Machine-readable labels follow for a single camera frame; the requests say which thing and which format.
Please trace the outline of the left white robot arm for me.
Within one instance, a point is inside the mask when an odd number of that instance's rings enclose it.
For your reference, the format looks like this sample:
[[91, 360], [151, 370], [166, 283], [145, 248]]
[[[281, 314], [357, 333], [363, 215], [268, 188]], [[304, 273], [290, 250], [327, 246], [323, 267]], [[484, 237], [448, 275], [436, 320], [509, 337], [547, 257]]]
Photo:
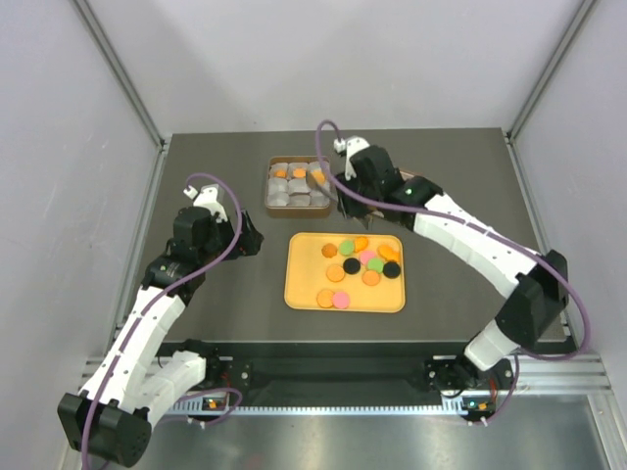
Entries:
[[207, 272], [223, 261], [256, 255], [264, 240], [233, 190], [211, 176], [183, 191], [191, 204], [173, 222], [164, 252], [146, 268], [121, 331], [77, 394], [64, 395], [58, 415], [70, 448], [88, 469], [94, 458], [129, 468], [145, 452], [167, 412], [195, 386], [221, 379], [220, 362], [177, 352], [148, 373], [171, 326], [191, 303]]

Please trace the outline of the orange flower cookie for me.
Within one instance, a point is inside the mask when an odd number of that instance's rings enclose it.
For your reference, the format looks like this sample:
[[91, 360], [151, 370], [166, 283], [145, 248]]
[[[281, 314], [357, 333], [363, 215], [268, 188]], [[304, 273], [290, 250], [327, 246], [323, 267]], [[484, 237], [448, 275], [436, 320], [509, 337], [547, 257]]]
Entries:
[[321, 254], [327, 259], [332, 259], [338, 254], [338, 248], [332, 243], [324, 244], [321, 248]]

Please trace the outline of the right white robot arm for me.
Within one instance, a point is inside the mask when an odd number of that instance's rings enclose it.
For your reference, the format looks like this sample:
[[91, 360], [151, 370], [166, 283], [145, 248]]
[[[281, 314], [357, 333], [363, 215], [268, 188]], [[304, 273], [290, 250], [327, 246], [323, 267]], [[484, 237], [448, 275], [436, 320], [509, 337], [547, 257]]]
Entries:
[[457, 364], [462, 383], [482, 386], [505, 356], [532, 349], [567, 307], [567, 261], [518, 247], [471, 216], [439, 185], [395, 167], [388, 152], [353, 136], [334, 141], [345, 160], [337, 174], [339, 210], [346, 217], [377, 217], [443, 247], [474, 268], [504, 297], [491, 320], [464, 347]]

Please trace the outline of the brown cookie tin box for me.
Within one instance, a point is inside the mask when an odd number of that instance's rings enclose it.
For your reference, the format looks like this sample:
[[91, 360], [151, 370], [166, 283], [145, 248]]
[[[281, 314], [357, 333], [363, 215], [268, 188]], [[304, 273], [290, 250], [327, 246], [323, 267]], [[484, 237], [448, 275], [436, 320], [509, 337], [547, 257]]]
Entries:
[[[273, 174], [278, 169], [286, 169], [288, 177], [277, 178]], [[313, 156], [275, 156], [268, 163], [265, 183], [265, 209], [274, 218], [326, 218], [333, 209], [334, 202], [314, 191], [307, 182], [307, 175], [295, 178], [293, 170], [303, 168], [309, 171], [322, 171], [322, 164]]]

